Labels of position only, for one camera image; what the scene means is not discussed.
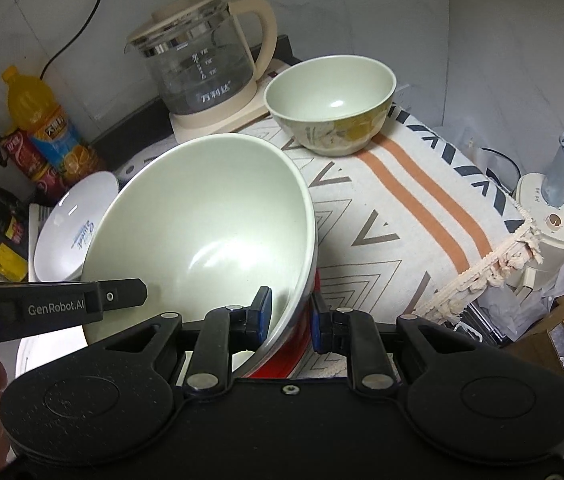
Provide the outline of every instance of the red can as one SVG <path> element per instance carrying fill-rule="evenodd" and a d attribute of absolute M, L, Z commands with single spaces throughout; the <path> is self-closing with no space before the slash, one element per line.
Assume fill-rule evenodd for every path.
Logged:
<path fill-rule="evenodd" d="M 62 177 L 57 173 L 56 168 L 51 166 L 48 162 L 42 171 L 31 180 L 36 183 L 36 186 L 42 190 L 42 193 L 44 193 L 53 204 L 57 203 L 68 191 Z"/>
<path fill-rule="evenodd" d="M 46 159 L 33 145 L 27 134 L 21 130 L 15 130 L 11 135 L 2 139 L 2 147 L 9 153 L 11 160 L 22 173 L 31 180 L 41 173 Z"/>

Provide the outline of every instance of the water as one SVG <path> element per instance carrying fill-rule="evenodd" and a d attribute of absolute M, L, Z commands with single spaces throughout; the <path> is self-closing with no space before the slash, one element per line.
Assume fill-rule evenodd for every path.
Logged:
<path fill-rule="evenodd" d="M 204 48 L 179 63 L 178 70 L 162 74 L 160 96 L 176 115 L 207 110 L 236 95 L 253 76 L 253 67 L 241 44 Z"/>

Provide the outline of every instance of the tiled wall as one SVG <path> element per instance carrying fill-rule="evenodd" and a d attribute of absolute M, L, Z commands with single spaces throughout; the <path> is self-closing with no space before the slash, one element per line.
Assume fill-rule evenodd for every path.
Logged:
<path fill-rule="evenodd" d="M 444 126 L 543 171 L 564 130 L 564 0 L 449 0 Z"/>
<path fill-rule="evenodd" d="M 0 74 L 12 63 L 39 73 L 46 60 L 79 29 L 95 0 L 0 0 Z M 87 139 L 156 95 L 135 52 L 124 53 L 127 34 L 170 0 L 102 0 L 85 33 L 52 65 L 45 80 Z M 376 57 L 402 84 L 406 105 L 426 123 L 441 124 L 448 45 L 448 0 L 269 0 L 280 33 L 296 56 L 333 53 Z M 252 20 L 244 23 L 259 42 Z M 9 125 L 6 86 L 0 79 L 0 128 Z M 0 183 L 23 194 L 15 171 Z"/>

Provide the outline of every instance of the orange juice bottle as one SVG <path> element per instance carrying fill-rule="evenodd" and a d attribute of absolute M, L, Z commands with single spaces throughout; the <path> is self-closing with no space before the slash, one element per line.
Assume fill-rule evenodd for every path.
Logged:
<path fill-rule="evenodd" d="M 2 73 L 2 79 L 9 86 L 7 104 L 11 118 L 28 133 L 35 147 L 69 186 L 104 168 L 46 83 L 37 77 L 19 74 L 13 65 Z"/>

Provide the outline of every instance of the orange stripe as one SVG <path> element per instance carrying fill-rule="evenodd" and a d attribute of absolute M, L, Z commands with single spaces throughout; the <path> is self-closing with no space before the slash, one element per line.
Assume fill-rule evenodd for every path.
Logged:
<path fill-rule="evenodd" d="M 485 257 L 491 253 L 492 248 L 489 239 L 484 231 L 472 216 L 467 213 L 462 206 L 459 205 L 444 189 L 438 186 L 435 181 L 428 176 L 422 168 L 404 151 L 402 146 L 394 140 L 388 139 L 383 134 L 377 134 L 373 137 L 373 142 L 378 146 L 382 146 L 390 152 L 400 165 L 409 173 L 415 181 L 420 184 L 428 193 L 435 198 L 440 205 L 448 211 L 448 213 L 456 219 L 462 228 L 473 239 L 475 247 L 478 249 L 481 257 Z"/>
<path fill-rule="evenodd" d="M 444 252 L 456 267 L 458 274 L 469 268 L 469 261 L 462 247 L 444 229 L 442 224 L 386 169 L 384 164 L 368 150 L 358 153 L 357 157 L 364 162 L 384 187 L 398 199 L 409 212 L 422 224 L 433 239 L 442 247 Z"/>

